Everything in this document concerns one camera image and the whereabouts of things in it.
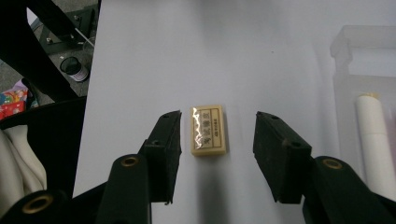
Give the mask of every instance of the white cloth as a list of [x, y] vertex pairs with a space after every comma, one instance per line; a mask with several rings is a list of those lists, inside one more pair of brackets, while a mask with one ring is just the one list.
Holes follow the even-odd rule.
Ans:
[[46, 188], [46, 171], [27, 142], [27, 126], [0, 130], [0, 217], [25, 195]]

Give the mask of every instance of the cylindrical container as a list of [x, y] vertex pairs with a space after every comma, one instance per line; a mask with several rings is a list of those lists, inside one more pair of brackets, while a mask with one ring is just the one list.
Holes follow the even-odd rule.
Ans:
[[396, 201], [396, 174], [381, 102], [375, 94], [363, 94], [356, 107], [367, 186]]
[[61, 71], [69, 75], [76, 82], [83, 82], [89, 76], [88, 69], [84, 67], [76, 57], [64, 59], [61, 63]]

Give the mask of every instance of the black fabric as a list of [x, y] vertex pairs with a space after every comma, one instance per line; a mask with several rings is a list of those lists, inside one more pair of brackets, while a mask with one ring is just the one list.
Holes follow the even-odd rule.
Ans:
[[[50, 0], [40, 1], [53, 5]], [[0, 59], [55, 102], [78, 98], [30, 28], [26, 15], [28, 2], [32, 4], [30, 0], [0, 0]]]
[[41, 106], [0, 121], [4, 130], [28, 125], [27, 140], [47, 172], [48, 189], [73, 196], [86, 97]]

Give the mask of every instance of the person's leg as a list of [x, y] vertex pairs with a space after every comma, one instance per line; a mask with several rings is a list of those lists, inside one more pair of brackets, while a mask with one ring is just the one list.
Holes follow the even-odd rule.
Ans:
[[26, 0], [1, 0], [0, 20], [0, 59], [53, 101], [77, 98], [35, 38], [27, 22]]

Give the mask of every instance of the black pants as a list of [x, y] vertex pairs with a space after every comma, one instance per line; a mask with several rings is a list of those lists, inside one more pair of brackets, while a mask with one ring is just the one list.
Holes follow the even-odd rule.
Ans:
[[51, 0], [0, 0], [0, 59], [53, 101], [78, 98], [36, 39], [27, 21], [28, 7], [40, 20], [48, 17], [46, 11], [62, 13]]

